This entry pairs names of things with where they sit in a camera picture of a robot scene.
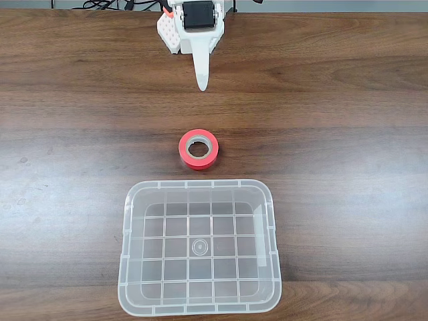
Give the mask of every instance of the red tape roll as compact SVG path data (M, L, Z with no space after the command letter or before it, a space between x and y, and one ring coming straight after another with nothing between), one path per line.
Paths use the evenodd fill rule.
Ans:
M208 146L207 154L196 157L189 152L189 147L195 142L202 142ZM180 157L191 169L207 169L217 159L219 142L213 134L203 129L193 129L183 135L179 143Z

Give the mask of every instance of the table surface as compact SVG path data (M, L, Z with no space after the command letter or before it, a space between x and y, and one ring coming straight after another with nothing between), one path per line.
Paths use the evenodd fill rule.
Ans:
M131 186L251 178L274 197L282 299L206 319L427 320L428 14L229 15L206 92L158 17L0 11L2 318L131 319ZM207 171L180 162L192 128L219 140Z

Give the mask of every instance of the cable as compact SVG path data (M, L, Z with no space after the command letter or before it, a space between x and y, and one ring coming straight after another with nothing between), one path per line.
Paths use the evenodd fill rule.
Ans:
M125 10L131 11L134 9L135 5L148 5L148 7L144 8L142 11L147 11L157 3L160 6L160 10L162 11L162 8L164 7L163 0L146 0L146 1L140 1L135 2L134 0L125 0L126 5L124 7ZM95 10L120 10L119 8L119 0L86 0L81 7L76 7L72 9L81 9L81 10L87 10L87 9L95 9Z

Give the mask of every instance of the clear plastic container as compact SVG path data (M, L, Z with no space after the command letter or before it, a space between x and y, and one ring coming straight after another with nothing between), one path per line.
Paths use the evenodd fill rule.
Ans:
M129 191L118 282L129 314L265 312L281 288L274 204L263 183L148 181Z

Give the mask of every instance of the wooden table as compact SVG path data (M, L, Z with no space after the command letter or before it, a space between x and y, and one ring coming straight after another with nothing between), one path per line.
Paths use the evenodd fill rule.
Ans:
M230 15L206 92L158 17L0 11L1 319L131 319L131 186L253 178L284 282L249 319L427 320L428 14ZM177 152L192 128L221 146L201 173Z

